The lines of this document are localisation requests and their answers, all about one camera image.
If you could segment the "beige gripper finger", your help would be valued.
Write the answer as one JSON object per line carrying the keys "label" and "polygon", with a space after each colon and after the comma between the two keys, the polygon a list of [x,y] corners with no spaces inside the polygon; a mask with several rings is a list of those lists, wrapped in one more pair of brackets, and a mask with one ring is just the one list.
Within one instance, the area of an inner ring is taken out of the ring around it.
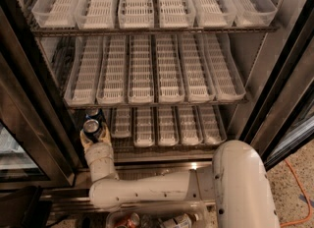
{"label": "beige gripper finger", "polygon": [[90,140],[84,133],[84,131],[80,131],[79,138],[81,145],[83,147],[84,152],[87,152],[89,148],[93,145],[93,141]]}
{"label": "beige gripper finger", "polygon": [[99,140],[102,143],[106,143],[108,145],[112,144],[111,134],[110,134],[110,131],[108,129],[108,126],[105,123],[101,124],[101,134],[100,134]]}

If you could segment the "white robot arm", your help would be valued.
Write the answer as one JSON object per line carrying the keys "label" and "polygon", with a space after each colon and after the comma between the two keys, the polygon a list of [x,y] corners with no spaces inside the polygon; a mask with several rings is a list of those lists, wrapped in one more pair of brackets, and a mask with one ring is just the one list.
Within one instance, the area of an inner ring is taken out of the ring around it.
{"label": "white robot arm", "polygon": [[210,194],[219,228],[280,228],[263,161],[245,142],[220,144],[210,166],[122,180],[108,128],[88,120],[79,137],[91,177],[89,200],[100,209],[112,212],[131,203],[204,200]]}

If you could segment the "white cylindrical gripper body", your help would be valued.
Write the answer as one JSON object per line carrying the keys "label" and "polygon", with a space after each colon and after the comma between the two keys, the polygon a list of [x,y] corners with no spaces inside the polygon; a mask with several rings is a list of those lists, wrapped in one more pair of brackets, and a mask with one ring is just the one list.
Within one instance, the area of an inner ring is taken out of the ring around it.
{"label": "white cylindrical gripper body", "polygon": [[114,164],[114,152],[110,144],[94,143],[84,155],[92,182],[109,178],[119,180]]}

